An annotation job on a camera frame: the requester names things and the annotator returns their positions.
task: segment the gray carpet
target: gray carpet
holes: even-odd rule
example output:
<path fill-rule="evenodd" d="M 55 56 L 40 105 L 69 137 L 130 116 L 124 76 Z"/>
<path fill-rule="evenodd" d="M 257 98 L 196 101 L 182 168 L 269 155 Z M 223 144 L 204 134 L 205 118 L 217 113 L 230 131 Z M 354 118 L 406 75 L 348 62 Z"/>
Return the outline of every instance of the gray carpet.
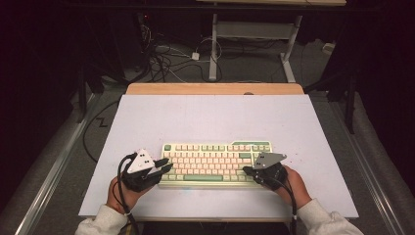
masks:
<path fill-rule="evenodd" d="M 329 60 L 329 56 L 321 53 L 322 45 L 322 42 L 316 41 L 306 47 L 301 45 L 295 47 L 291 65 L 298 83 L 303 86 L 317 81 Z M 193 51 L 179 45 L 177 45 L 177 49 L 187 55 Z M 277 42 L 271 49 L 253 49 L 237 59 L 230 58 L 240 53 L 237 51 L 238 49 L 224 53 L 219 63 L 222 70 L 221 82 L 285 82 L 281 65 L 276 58 L 277 52 L 283 49 L 284 43 Z M 171 60 L 177 64 L 186 59 L 171 57 Z M 207 77 L 208 64 L 194 64 L 200 65 L 201 68 L 191 66 L 178 70 L 175 75 L 170 74 L 165 80 L 167 82 L 181 82 L 180 79 L 188 82 L 203 82 L 201 70 L 204 77 Z M 132 77 L 134 74 L 135 72 L 131 70 L 130 76 Z M 105 80 L 106 84 L 111 84 L 110 79 L 105 78 Z M 147 76 L 142 81 L 150 80 L 151 78 Z M 91 117 L 101 112 L 108 104 L 117 101 L 124 90 L 117 85 L 107 85 L 106 91 L 99 98 Z M 355 147 L 350 143 L 350 137 L 345 132 L 344 125 L 339 121 L 333 108 L 338 106 L 342 109 L 344 104 L 329 103 L 324 92 L 314 92 L 310 97 L 360 215 L 360 218 L 351 222 L 365 234 L 391 234 L 390 227 L 379 213 L 374 194 L 358 164 Z M 92 120 L 85 132 L 86 146 L 91 156 L 96 160 L 99 159 L 105 144 L 115 112 L 116 105 L 108 107 L 97 116 L 98 119 Z M 33 165 L 14 200 L 2 212 L 0 234 L 15 234 L 54 159 L 65 147 L 68 136 L 71 136 L 76 126 L 76 115 L 77 111 L 75 110 L 71 118 L 56 134 L 56 137 L 51 140 L 43 155 Z M 377 139 L 376 132 L 367 119 L 358 96 L 356 96 L 354 126 L 356 134 L 353 138 L 359 143 L 360 149 L 373 167 L 376 177 L 379 178 L 385 195 L 389 198 L 391 206 L 396 212 L 396 217 L 403 226 L 404 233 L 402 234 L 411 234 L 415 231 L 414 218 L 411 215 L 412 212 L 415 212 L 414 199 Z M 88 157 L 81 138 L 74 145 L 69 164 L 46 209 L 36 226 L 33 227 L 33 234 L 73 234 L 77 224 L 82 220 L 77 214 L 94 168 L 95 163 Z M 299 224 L 299 234 L 306 234 L 301 223 Z"/>

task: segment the green and white keyboard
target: green and white keyboard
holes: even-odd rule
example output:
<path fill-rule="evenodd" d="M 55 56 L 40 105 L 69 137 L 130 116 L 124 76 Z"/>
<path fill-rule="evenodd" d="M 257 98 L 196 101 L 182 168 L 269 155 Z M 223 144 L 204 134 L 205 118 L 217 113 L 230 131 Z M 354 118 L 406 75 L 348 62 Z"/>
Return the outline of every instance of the green and white keyboard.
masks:
<path fill-rule="evenodd" d="M 231 144 L 164 144 L 161 157 L 173 164 L 160 187 L 260 187 L 244 166 L 253 166 L 261 152 L 271 153 L 268 141 L 235 141 Z"/>

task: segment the white tabletop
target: white tabletop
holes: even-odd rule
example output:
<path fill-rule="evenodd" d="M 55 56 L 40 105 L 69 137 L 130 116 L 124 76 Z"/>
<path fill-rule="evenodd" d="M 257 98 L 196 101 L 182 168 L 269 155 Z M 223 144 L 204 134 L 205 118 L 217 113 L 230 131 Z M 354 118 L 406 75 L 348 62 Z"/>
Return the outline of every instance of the white tabletop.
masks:
<path fill-rule="evenodd" d="M 145 148 L 155 159 L 168 142 L 266 140 L 297 170 L 329 212 L 358 217 L 307 95 L 125 95 L 80 209 L 95 216 L 107 200 L 120 160 Z M 281 221 L 291 208 L 264 189 L 162 189 L 133 209 L 140 220 Z"/>

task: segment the sleeve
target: sleeve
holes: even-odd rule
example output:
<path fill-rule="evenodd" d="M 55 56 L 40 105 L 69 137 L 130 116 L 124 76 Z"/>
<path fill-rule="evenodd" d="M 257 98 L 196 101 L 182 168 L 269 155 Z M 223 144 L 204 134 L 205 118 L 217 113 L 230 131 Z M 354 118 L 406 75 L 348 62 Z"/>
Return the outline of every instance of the sleeve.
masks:
<path fill-rule="evenodd" d="M 309 235 L 363 234 L 338 212 L 326 212 L 316 199 L 299 209 L 299 217 Z"/>
<path fill-rule="evenodd" d="M 106 205 L 101 205 L 95 219 L 87 218 L 79 223 L 75 235 L 116 235 L 126 222 L 127 217 L 125 215 L 120 214 Z"/>

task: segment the person's left hand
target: person's left hand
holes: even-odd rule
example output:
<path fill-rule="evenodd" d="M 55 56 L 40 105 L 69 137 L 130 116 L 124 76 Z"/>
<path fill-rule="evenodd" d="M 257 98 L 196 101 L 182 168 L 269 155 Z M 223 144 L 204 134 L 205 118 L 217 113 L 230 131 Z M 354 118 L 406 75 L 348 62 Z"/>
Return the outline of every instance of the person's left hand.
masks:
<path fill-rule="evenodd" d="M 128 208 L 130 210 L 134 208 L 134 206 L 137 204 L 138 199 L 141 198 L 141 196 L 143 196 L 144 194 L 146 194 L 153 188 L 153 187 L 150 187 L 146 190 L 143 190 L 137 193 L 135 191 L 127 189 L 122 182 L 119 182 L 119 183 L 121 183 L 122 194 L 124 196 L 125 203 L 128 205 Z M 115 177 L 113 180 L 111 180 L 110 187 L 108 189 L 107 206 L 116 210 L 119 213 L 124 214 L 125 213 L 124 208 L 118 202 L 118 201 L 122 202 L 122 200 L 121 200 L 121 196 L 119 195 L 117 184 L 118 184 L 117 178 Z"/>

